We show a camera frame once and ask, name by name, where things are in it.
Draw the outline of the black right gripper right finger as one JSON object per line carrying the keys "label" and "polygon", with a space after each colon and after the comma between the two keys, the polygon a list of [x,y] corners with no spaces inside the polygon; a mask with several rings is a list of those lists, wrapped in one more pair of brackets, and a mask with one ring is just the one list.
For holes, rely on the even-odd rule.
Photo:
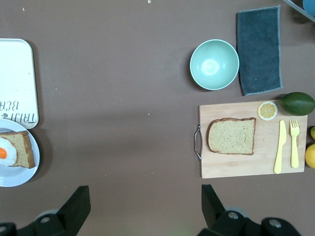
{"label": "black right gripper right finger", "polygon": [[262,236],[261,225],[237,208],[226,209],[210,184],[201,187],[201,203],[207,228],[198,236]]}

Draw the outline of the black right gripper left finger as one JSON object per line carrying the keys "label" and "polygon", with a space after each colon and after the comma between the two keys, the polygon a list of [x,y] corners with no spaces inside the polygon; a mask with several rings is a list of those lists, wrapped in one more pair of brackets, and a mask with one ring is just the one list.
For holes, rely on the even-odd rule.
{"label": "black right gripper left finger", "polygon": [[34,221],[35,236],[77,236],[91,210],[88,186],[80,186],[56,212]]}

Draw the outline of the white round plate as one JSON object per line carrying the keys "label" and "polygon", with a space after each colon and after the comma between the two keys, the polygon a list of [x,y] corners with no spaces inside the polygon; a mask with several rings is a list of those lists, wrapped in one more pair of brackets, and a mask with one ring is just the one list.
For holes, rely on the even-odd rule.
{"label": "white round plate", "polygon": [[0,186],[15,187],[26,183],[36,173],[40,164],[40,151],[33,135],[22,125],[7,119],[0,119],[0,133],[10,131],[27,131],[31,149],[34,154],[35,167],[28,169],[24,167],[6,167],[0,165]]}

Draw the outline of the brown bread slice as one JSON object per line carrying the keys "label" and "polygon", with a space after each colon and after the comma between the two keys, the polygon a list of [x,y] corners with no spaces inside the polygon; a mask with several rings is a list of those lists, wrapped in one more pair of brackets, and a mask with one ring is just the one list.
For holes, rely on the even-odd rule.
{"label": "brown bread slice", "polygon": [[208,146],[219,154],[253,155],[256,118],[222,118],[208,127]]}
{"label": "brown bread slice", "polygon": [[27,131],[3,132],[0,137],[8,139],[17,149],[18,158],[14,166],[31,169],[35,167],[32,144]]}

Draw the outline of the wooden cutting board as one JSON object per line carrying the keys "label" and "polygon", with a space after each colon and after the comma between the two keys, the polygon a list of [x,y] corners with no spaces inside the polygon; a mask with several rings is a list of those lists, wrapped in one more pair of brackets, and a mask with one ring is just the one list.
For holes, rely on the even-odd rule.
{"label": "wooden cutting board", "polygon": [[[282,173],[303,172],[305,167],[305,149],[308,133],[308,117],[292,116],[280,106],[274,119],[265,121],[258,116],[261,101],[201,105],[199,107],[199,124],[201,133],[201,176],[202,178],[238,177],[273,174],[278,149],[280,122],[284,121],[287,133],[290,132],[290,120],[299,125],[297,150],[298,168],[291,166],[291,136],[287,135],[283,146]],[[256,118],[253,155],[232,155],[214,153],[208,145],[208,129],[215,119],[222,118]]]}

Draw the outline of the fried egg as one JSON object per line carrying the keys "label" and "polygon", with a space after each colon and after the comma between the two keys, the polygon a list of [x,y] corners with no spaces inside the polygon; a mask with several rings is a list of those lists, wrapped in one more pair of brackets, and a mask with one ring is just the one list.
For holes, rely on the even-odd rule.
{"label": "fried egg", "polygon": [[0,137],[0,165],[14,166],[18,153],[16,147],[6,138]]}

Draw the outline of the yellow plastic knife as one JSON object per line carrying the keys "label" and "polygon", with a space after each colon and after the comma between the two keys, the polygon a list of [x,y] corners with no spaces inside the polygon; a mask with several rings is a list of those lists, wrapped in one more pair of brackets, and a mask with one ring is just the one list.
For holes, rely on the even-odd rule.
{"label": "yellow plastic knife", "polygon": [[283,146],[286,143],[286,138],[287,138],[287,132],[286,132],[285,121],[281,120],[280,126],[279,126],[278,149],[277,149],[277,154],[276,154],[276,159],[275,159],[275,164],[274,164],[275,174],[280,174],[282,171]]}

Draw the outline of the yellow plastic fork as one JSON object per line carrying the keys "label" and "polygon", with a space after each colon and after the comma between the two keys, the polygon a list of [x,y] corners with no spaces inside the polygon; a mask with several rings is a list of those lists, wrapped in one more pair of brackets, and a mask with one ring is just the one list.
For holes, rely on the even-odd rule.
{"label": "yellow plastic fork", "polygon": [[299,125],[297,120],[291,119],[290,122],[290,135],[291,135],[291,167],[299,167],[297,136],[300,134]]}

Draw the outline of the lemon slice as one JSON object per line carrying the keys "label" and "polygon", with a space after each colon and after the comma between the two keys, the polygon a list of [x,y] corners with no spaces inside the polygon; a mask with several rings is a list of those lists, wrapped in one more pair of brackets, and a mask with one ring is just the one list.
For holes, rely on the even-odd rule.
{"label": "lemon slice", "polygon": [[278,114],[278,107],[274,102],[266,101],[259,105],[257,114],[262,120],[269,121]]}

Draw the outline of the green avocado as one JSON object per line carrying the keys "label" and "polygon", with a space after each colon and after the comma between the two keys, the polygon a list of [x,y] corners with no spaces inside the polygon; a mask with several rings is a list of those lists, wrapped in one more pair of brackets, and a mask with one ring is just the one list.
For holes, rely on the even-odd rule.
{"label": "green avocado", "polygon": [[291,92],[280,99],[282,109],[293,116],[305,116],[315,109],[315,100],[303,92]]}

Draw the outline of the cream tray with bear print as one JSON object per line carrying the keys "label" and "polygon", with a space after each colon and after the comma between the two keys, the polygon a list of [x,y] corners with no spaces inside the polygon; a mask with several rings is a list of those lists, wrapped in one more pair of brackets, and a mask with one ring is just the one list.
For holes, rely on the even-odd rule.
{"label": "cream tray with bear print", "polygon": [[26,129],[39,122],[33,51],[22,39],[0,38],[0,118]]}

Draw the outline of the mint green bowl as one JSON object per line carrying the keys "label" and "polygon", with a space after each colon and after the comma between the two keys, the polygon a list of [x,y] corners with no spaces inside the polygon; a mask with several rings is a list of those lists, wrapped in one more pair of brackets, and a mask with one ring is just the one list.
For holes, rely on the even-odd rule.
{"label": "mint green bowl", "polygon": [[201,43],[192,53],[189,69],[193,80],[203,89],[220,90],[229,86],[239,72],[235,48],[221,39]]}

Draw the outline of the dark grey cloth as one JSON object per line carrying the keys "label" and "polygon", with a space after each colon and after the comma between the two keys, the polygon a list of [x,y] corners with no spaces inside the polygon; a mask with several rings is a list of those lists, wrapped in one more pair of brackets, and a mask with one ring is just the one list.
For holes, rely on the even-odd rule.
{"label": "dark grey cloth", "polygon": [[237,13],[239,78],[245,96],[283,88],[280,9],[278,5]]}

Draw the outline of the blue round object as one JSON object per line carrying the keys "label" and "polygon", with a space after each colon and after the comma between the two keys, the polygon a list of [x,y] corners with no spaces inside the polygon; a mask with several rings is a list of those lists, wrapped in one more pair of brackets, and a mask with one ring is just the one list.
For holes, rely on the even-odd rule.
{"label": "blue round object", "polygon": [[304,10],[311,16],[315,17],[315,0],[303,0]]}

